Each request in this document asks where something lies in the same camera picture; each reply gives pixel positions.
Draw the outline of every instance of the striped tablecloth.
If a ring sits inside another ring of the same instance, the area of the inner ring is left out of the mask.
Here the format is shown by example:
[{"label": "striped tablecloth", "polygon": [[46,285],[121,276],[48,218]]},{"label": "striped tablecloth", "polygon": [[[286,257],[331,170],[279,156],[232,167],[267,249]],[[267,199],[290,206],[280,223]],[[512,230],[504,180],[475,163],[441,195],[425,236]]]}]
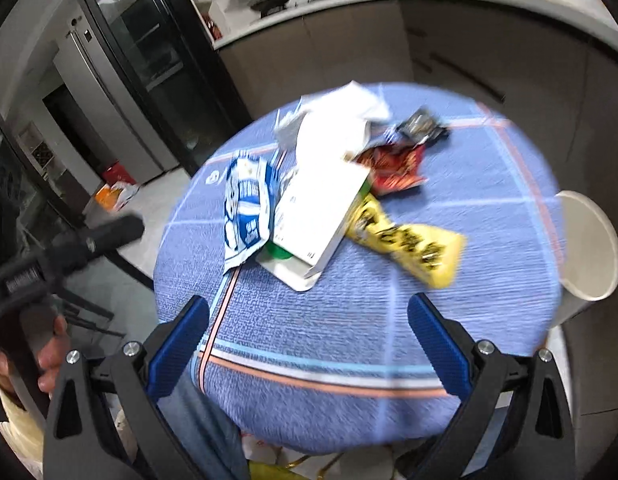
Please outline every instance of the striped tablecloth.
[{"label": "striped tablecloth", "polygon": [[[467,237],[455,283],[429,297],[474,338],[532,354],[560,301],[564,245],[550,168],[511,122],[472,100],[412,84],[368,88],[396,122],[426,105],[452,127],[425,153],[425,187],[381,201],[396,222]],[[232,153],[248,149],[282,171],[294,165],[274,139],[277,113],[221,147],[173,211],[154,272],[160,320],[192,294],[207,298],[211,323],[192,379],[239,427],[272,444],[318,454],[441,433],[458,399],[445,394],[407,323],[408,299],[426,287],[397,264],[345,239],[308,292],[253,261],[222,275]]]}]

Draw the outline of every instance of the red snack bag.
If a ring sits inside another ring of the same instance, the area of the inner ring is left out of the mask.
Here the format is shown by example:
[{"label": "red snack bag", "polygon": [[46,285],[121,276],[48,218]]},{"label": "red snack bag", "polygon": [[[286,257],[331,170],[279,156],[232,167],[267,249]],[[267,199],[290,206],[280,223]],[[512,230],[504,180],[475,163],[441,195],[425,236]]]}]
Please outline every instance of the red snack bag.
[{"label": "red snack bag", "polygon": [[418,175],[424,151],[424,145],[385,144],[365,150],[356,162],[371,168],[371,190],[378,196],[424,184]]}]

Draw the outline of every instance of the white paper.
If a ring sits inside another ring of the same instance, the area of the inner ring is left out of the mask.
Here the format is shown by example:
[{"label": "white paper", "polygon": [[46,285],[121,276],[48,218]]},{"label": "white paper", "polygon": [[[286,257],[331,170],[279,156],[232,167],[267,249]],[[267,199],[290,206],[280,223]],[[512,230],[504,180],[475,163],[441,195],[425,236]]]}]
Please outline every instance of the white paper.
[{"label": "white paper", "polygon": [[375,122],[387,122],[391,119],[391,111],[384,99],[352,81],[318,97],[303,96],[297,108],[283,118],[280,118],[278,113],[274,133],[282,150],[295,149],[300,126],[310,112]]},{"label": "white paper", "polygon": [[333,161],[299,168],[275,212],[273,243],[311,266],[305,277],[324,270],[346,230],[346,221],[369,169]]},{"label": "white paper", "polygon": [[298,132],[295,161],[298,167],[350,160],[369,142],[368,122],[356,117],[310,112]]}]

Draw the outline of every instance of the white box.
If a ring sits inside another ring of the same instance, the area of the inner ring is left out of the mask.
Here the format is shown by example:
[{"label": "white box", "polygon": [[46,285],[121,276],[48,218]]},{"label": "white box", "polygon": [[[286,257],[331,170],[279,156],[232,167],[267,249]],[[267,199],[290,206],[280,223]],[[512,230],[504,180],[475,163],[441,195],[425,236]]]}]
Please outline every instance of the white box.
[{"label": "white box", "polygon": [[299,168],[276,206],[273,243],[307,263],[304,277],[322,272],[346,232],[353,210],[368,190],[369,169],[329,161]]}]

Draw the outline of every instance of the floor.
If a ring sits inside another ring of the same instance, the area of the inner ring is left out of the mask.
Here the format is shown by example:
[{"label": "floor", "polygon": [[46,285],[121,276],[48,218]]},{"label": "floor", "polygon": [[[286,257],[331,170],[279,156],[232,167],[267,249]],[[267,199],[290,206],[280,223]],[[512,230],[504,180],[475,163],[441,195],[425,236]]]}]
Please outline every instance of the floor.
[{"label": "floor", "polygon": [[[158,255],[158,248],[164,226],[179,198],[185,192],[189,176],[183,170],[167,173],[143,188],[131,201],[115,215],[135,212],[140,214],[145,223],[143,238],[124,249],[121,253],[132,264],[149,276]],[[106,212],[91,209],[87,215],[87,224],[93,226],[111,218]],[[125,338],[94,335],[83,329],[73,328],[73,337],[94,354],[110,354],[126,340],[144,340],[157,324],[153,293],[121,272],[108,260],[100,260],[83,272],[72,276],[68,288],[84,298],[93,301],[115,314],[108,325],[110,330],[126,333]],[[99,325],[105,326],[102,319]],[[551,331],[548,338],[551,349],[566,389],[570,392],[570,374],[566,346],[560,328]],[[283,449],[277,456],[269,446],[258,445],[253,438],[244,441],[247,457],[259,462],[287,464],[297,460],[301,454]],[[329,469],[327,479],[331,480],[389,480],[393,474],[393,461],[401,453],[412,447],[412,443],[399,443],[390,446],[356,449],[345,453]],[[335,454],[312,457],[294,468],[294,472],[314,479],[321,468],[336,457]]]}]

